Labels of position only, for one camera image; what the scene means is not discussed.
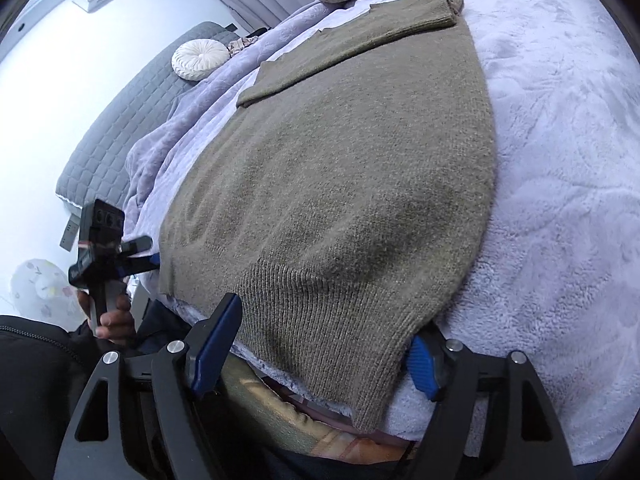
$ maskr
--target olive green sweater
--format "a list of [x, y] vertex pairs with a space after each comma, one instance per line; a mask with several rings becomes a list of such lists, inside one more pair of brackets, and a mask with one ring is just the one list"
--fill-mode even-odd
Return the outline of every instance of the olive green sweater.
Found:
[[161, 232], [161, 291], [379, 423], [415, 332], [480, 246], [494, 126], [462, 0], [398, 0], [260, 67]]

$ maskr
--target bedsheet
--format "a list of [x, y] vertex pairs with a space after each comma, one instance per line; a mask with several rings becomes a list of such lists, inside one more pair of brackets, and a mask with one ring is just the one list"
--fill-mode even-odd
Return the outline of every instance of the bedsheet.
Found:
[[[384, 1], [334, 10], [271, 59]], [[476, 352], [525, 351], [574, 463], [606, 459], [640, 405], [640, 66], [598, 0], [465, 0], [463, 15], [494, 108], [497, 188], [481, 253], [437, 322]], [[127, 235], [157, 240], [184, 175], [256, 74], [202, 110], [150, 192], [132, 195]], [[153, 289], [153, 282], [149, 276], [146, 284]], [[170, 300], [185, 319], [198, 319], [193, 307]], [[349, 413], [241, 344], [234, 352], [305, 397]], [[420, 439], [432, 411], [403, 377], [381, 430]], [[479, 435], [468, 452], [478, 450]]]

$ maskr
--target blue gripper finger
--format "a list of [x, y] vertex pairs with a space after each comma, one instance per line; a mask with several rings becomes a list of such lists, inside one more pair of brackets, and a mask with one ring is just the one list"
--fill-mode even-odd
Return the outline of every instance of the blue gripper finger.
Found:
[[416, 389], [435, 402], [444, 397], [448, 374], [444, 368], [444, 351], [439, 340], [442, 336], [437, 338], [432, 331], [433, 328], [423, 330], [414, 337], [406, 358], [406, 367]]
[[235, 294], [225, 294], [211, 317], [196, 323], [185, 338], [189, 346], [185, 378], [197, 397], [216, 386], [241, 323], [242, 301]]

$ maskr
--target finger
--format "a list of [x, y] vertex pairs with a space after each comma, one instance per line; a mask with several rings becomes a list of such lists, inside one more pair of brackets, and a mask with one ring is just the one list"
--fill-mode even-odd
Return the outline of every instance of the finger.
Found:
[[134, 325], [133, 316], [129, 311], [113, 310], [100, 316], [102, 326], [111, 327], [118, 325]]
[[78, 290], [78, 303], [84, 314], [89, 317], [91, 315], [91, 298], [84, 290]]
[[112, 343], [116, 343], [116, 345], [127, 346], [130, 342], [130, 339], [111, 339]]
[[100, 339], [124, 339], [136, 335], [133, 325], [99, 326], [95, 331]]
[[121, 294], [116, 299], [116, 307], [118, 310], [131, 310], [131, 302], [129, 301], [129, 297], [126, 294]]

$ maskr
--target silver screw head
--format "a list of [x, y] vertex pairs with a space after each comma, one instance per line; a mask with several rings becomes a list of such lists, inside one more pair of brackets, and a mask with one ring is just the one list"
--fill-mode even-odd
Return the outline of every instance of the silver screw head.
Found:
[[105, 355], [102, 356], [102, 360], [104, 361], [105, 364], [110, 365], [111, 363], [114, 363], [118, 360], [118, 353], [107, 352]]
[[522, 352], [515, 351], [511, 353], [511, 360], [517, 365], [523, 365], [527, 362], [527, 356]]
[[182, 350], [184, 350], [184, 341], [171, 341], [167, 346], [166, 349], [169, 351], [169, 353], [171, 354], [177, 354], [178, 352], [182, 352]]
[[457, 339], [447, 339], [444, 346], [446, 346], [450, 352], [460, 352], [465, 347], [462, 341], [458, 341]]

